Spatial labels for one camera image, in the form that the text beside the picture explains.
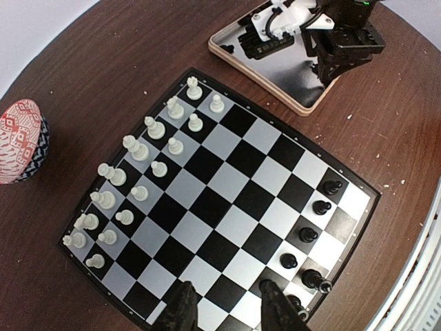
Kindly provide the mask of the black and white chessboard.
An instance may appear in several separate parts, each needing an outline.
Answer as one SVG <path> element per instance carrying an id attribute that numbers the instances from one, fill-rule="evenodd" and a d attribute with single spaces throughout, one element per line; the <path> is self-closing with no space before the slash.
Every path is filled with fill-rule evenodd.
<path id="1" fill-rule="evenodd" d="M 203 95 L 187 97 L 187 78 L 196 77 Z M 215 94 L 225 104 L 221 113 L 209 105 Z M 168 116 L 167 100 L 183 106 L 179 120 Z M 200 132 L 187 124 L 196 113 L 203 121 Z M 127 175 L 122 186 L 98 176 L 59 240 L 59 247 L 80 271 L 127 318 L 144 330 L 171 301 L 184 281 L 198 297 L 200 330 L 259 330 L 260 290 L 271 279 L 284 294 L 297 296 L 309 312 L 318 309 L 327 294 L 307 288 L 305 270 L 319 271 L 335 284 L 367 227 L 380 193 L 356 173 L 285 122 L 199 70 L 185 71 L 154 104 L 148 114 L 165 126 L 165 135 L 151 139 L 141 123 L 132 131 L 149 148 L 145 161 L 135 161 L 121 149 L 108 165 Z M 184 145 L 173 155 L 168 140 Z M 151 163 L 162 161 L 164 177 L 152 174 Z M 323 184 L 342 181 L 335 195 Z M 145 186 L 149 197 L 137 201 L 130 193 Z M 103 209 L 92 192 L 110 191 L 116 204 Z M 324 215 L 312 205 L 332 204 Z M 134 221 L 115 219 L 131 210 Z M 76 229 L 81 214 L 95 214 L 95 230 Z M 313 228 L 312 243 L 299 239 L 303 227 Z M 98 240 L 113 230 L 115 244 Z M 65 235 L 81 232 L 87 243 L 78 249 L 63 244 Z M 285 269 L 280 256 L 291 253 L 298 266 Z M 85 260 L 101 254 L 105 265 L 89 268 Z"/>

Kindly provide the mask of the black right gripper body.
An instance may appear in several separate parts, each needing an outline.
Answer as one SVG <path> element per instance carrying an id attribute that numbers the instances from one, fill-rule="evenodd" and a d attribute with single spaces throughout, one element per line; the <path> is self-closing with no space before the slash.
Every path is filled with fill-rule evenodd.
<path id="1" fill-rule="evenodd" d="M 313 17 L 302 25 L 308 57 L 316 57 L 313 72 L 324 86 L 343 73 L 369 63 L 385 42 L 369 22 L 376 1 L 317 1 Z"/>

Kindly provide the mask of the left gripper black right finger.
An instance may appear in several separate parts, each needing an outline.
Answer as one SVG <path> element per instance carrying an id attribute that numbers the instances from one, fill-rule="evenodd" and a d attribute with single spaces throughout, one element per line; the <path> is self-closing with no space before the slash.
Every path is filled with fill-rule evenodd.
<path id="1" fill-rule="evenodd" d="M 261 294 L 261 299 L 261 330 L 310 331 L 278 286 L 270 292 Z"/>

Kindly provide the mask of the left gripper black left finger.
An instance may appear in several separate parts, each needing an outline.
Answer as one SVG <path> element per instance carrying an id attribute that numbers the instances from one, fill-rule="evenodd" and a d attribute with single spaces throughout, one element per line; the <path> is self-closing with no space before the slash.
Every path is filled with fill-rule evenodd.
<path id="1" fill-rule="evenodd" d="M 198 298 L 190 281 L 184 281 L 163 311 L 162 330 L 197 330 Z"/>

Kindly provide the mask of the black chess king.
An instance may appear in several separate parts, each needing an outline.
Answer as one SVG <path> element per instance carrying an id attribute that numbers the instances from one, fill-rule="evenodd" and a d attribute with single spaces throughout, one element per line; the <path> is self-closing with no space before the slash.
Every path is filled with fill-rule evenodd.
<path id="1" fill-rule="evenodd" d="M 321 294 L 328 294 L 333 289 L 331 281 L 324 278 L 317 270 L 305 270 L 302 273 L 301 280 L 307 288 L 317 290 Z"/>

